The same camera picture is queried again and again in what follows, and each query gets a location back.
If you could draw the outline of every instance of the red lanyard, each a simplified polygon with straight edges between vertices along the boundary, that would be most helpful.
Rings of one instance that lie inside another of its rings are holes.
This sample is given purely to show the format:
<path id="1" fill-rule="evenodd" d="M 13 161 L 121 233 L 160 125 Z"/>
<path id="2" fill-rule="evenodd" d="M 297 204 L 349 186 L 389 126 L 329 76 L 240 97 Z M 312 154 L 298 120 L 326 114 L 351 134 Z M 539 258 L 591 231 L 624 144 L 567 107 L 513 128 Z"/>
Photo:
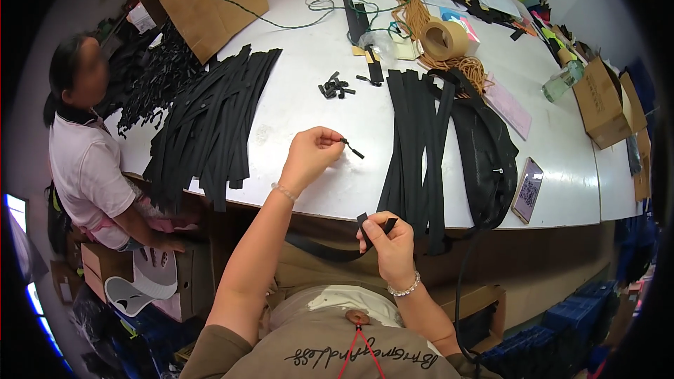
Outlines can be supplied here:
<path id="1" fill-rule="evenodd" d="M 382 367 L 379 365 L 379 362 L 377 361 L 377 358 L 375 357 L 374 351 L 372 351 L 372 348 L 370 347 L 370 344 L 367 342 L 365 335 L 363 335 L 363 328 L 361 327 L 360 323 L 356 324 L 356 336 L 353 337 L 353 342 L 351 343 L 351 348 L 349 349 L 349 352 L 346 354 L 346 360 L 344 360 L 344 365 L 342 366 L 342 369 L 339 372 L 339 376 L 337 376 L 337 379 L 341 379 L 342 374 L 344 373 L 344 369 L 346 369 L 346 364 L 349 363 L 349 358 L 351 357 L 351 351 L 353 351 L 353 347 L 356 345 L 356 340 L 358 339 L 358 335 L 360 335 L 363 338 L 363 341 L 365 341 L 365 345 L 367 346 L 367 349 L 370 350 L 370 354 L 372 355 L 372 359 L 375 361 L 375 364 L 377 365 L 377 369 L 379 370 L 379 374 L 382 375 L 382 379 L 386 379 L 383 375 Z"/>

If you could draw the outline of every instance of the pink shirt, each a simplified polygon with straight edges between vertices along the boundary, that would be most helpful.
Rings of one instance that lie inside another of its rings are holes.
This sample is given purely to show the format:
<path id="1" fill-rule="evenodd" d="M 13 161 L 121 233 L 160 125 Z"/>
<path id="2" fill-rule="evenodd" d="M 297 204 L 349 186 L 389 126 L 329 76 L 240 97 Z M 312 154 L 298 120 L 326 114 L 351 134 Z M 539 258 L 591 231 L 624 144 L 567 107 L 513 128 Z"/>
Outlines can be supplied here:
<path id="1" fill-rule="evenodd" d="M 103 119 L 60 106 L 49 130 L 49 161 L 54 185 L 73 224 L 92 230 L 111 249 L 123 247 L 129 235 L 122 228 L 96 231 L 105 215 L 115 218 L 136 198 L 119 168 L 119 144 L 106 131 Z"/>

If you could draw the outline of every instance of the black hair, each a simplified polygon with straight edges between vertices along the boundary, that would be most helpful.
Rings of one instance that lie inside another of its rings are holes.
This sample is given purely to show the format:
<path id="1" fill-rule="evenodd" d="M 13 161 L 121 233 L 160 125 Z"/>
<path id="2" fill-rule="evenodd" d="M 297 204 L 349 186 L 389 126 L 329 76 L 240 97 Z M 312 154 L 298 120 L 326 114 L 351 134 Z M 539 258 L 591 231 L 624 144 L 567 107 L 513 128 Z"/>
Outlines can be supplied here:
<path id="1" fill-rule="evenodd" d="M 56 107 L 61 101 L 61 94 L 64 90 L 73 87 L 73 79 L 79 63 L 80 47 L 85 38 L 87 36 L 84 34 L 75 34 L 66 38 L 56 47 L 51 58 L 51 64 L 49 65 L 49 88 L 51 92 L 46 97 L 45 108 L 42 111 L 42 120 L 47 128 L 54 124 Z"/>

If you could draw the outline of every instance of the brown packing tape roll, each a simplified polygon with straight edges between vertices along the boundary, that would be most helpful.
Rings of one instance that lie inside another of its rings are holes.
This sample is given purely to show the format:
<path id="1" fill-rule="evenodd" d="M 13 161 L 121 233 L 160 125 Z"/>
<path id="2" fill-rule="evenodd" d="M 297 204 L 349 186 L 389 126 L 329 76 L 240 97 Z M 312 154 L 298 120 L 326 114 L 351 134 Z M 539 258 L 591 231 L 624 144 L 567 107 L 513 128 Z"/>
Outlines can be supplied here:
<path id="1" fill-rule="evenodd" d="M 424 53 L 441 62 L 466 54 L 468 34 L 457 22 L 432 18 L 424 25 L 421 45 Z"/>

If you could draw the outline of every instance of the green cable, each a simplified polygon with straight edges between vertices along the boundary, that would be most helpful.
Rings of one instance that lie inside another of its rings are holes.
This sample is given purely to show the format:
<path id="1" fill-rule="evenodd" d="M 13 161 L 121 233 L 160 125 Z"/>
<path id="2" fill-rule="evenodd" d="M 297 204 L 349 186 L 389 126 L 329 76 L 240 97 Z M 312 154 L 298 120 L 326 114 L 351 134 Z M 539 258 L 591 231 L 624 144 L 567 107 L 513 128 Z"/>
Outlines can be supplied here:
<path id="1" fill-rule="evenodd" d="M 258 15 L 258 14 L 256 14 L 256 13 L 254 13 L 253 11 L 250 11 L 249 9 L 246 9 L 245 7 L 241 6 L 240 4 L 236 3 L 236 2 L 233 1 L 233 0 L 223 0 L 223 1 L 225 1 L 225 2 L 227 2 L 227 3 L 234 4 L 234 5 L 238 6 L 238 7 L 240 7 L 242 10 L 248 12 L 249 14 L 254 15 L 255 18 L 261 19 L 262 21 L 266 22 L 267 24 L 271 24 L 271 25 L 274 25 L 274 27 L 282 28 L 282 29 L 299 29 L 299 28 L 313 27 L 314 25 L 316 25 L 316 24 L 318 24 L 319 22 L 323 21 L 327 15 L 331 14 L 331 13 L 332 13 L 333 11 L 335 11 L 336 9 L 346 9 L 346 8 L 343 7 L 343 6 L 335 6 L 333 0 L 314 0 L 314 1 L 312 1 L 312 2 L 310 2 L 310 3 L 308 4 L 309 10 L 310 10 L 310 11 L 327 11 L 327 13 L 324 13 L 324 14 L 323 14 L 320 18 L 318 18 L 316 21 L 313 21 L 313 22 L 311 22 L 311 23 L 309 23 L 309 24 L 287 27 L 286 25 L 279 25 L 279 24 L 277 24 L 277 23 L 275 23 L 275 22 L 272 22 L 272 21 L 269 21 L 268 19 L 263 18 L 262 16 L 260 16 L 260 15 Z M 328 1 L 328 2 L 332 3 L 332 5 L 331 5 L 330 7 L 327 7 L 327 8 L 313 8 L 313 7 L 312 7 L 312 5 L 315 5 L 315 4 L 317 4 L 318 2 L 321 2 L 321 1 Z M 377 8 L 377 10 L 376 10 L 376 11 L 373 11 L 373 12 L 367 12 L 367 11 L 366 11 L 366 12 L 363 12 L 363 11 L 359 11 L 358 9 L 356 9 L 356 8 L 354 7 L 353 0 L 351 0 L 351 3 L 349 3 L 349 7 L 350 7 L 351 9 L 353 9 L 354 11 L 356 11 L 356 13 L 375 14 L 375 17 L 372 19 L 372 21 L 374 21 L 374 20 L 377 18 L 377 16 L 379 15 L 380 12 L 393 11 L 393 10 L 395 10 L 395 9 L 397 9 L 397 8 L 400 8 L 400 7 L 405 6 L 406 4 L 408 4 L 408 3 L 410 2 L 410 0 L 407 0 L 405 3 L 401 3 L 401 4 L 397 5 L 397 6 L 392 7 L 392 8 L 383 9 L 383 10 L 380 10 L 380 9 L 379 9 L 379 6 L 377 6 L 377 4 L 374 4 L 374 3 L 371 3 L 371 2 L 366 2 L 366 1 L 364 1 L 364 0 L 360 0 L 360 2 L 365 3 L 365 4 L 371 4 L 371 5 L 374 5 L 375 8 Z M 370 21 L 370 25 L 367 27 L 366 32 L 367 32 L 367 31 L 387 30 L 388 33 L 389 33 L 389 35 L 391 35 L 391 29 L 392 29 L 393 25 L 395 25 L 396 23 L 399 23 L 399 22 L 397 22 L 397 21 L 393 21 L 393 22 L 391 22 L 391 23 L 389 24 L 389 27 L 388 27 L 388 28 L 375 28 L 375 29 L 370 29 L 370 26 L 372 26 L 372 21 Z"/>

